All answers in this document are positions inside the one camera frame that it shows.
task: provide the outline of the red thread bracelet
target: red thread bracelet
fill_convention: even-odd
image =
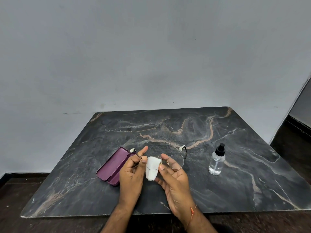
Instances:
[[[187,230],[187,228],[188,228],[188,225],[189,225],[189,223],[191,222],[191,220],[192,220],[192,217],[193,217],[193,215],[194,215],[194,210],[196,209],[196,206],[194,207],[194,209],[192,209],[192,207],[190,207],[190,210],[191,210],[191,218],[190,218],[190,221],[188,222],[188,224],[187,224],[187,226],[186,226],[186,228],[185,228],[185,231]]]

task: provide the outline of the eyeglasses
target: eyeglasses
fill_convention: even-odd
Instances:
[[[168,156],[167,158],[162,158],[160,156],[150,156],[148,157],[148,159],[151,159],[152,162],[147,162],[147,168],[149,170],[157,170],[159,167],[159,164],[162,164],[163,161],[166,162],[166,164],[173,170],[178,170],[181,169],[184,165],[184,160],[187,158],[188,152],[187,152],[187,148],[185,145],[179,147],[179,150],[182,151],[183,149],[185,149],[186,151],[186,155],[185,157],[183,157],[182,155],[171,155]],[[133,148],[131,149],[131,152],[136,153],[136,155],[140,158],[142,158],[137,152],[136,150]]]

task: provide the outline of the purple glasses case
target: purple glasses case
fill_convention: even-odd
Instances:
[[[129,157],[136,153],[130,153],[128,150],[120,147],[117,151],[98,169],[96,176],[108,184],[116,186],[119,184],[119,172]]]

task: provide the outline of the dark floor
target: dark floor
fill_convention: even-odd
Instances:
[[[310,137],[285,123],[271,146],[311,184]],[[20,218],[43,181],[43,177],[12,178],[0,189],[0,232],[99,232],[107,217]],[[311,211],[219,214],[210,216],[210,220],[228,225],[236,233],[311,232]],[[184,232],[173,215],[132,216],[128,228],[138,232]]]

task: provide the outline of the clear plastic bottle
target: clear plastic bottle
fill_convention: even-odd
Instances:
[[[208,166],[208,170],[213,175],[219,175],[225,161],[225,145],[220,143],[216,148],[215,152],[212,154],[211,162]]]

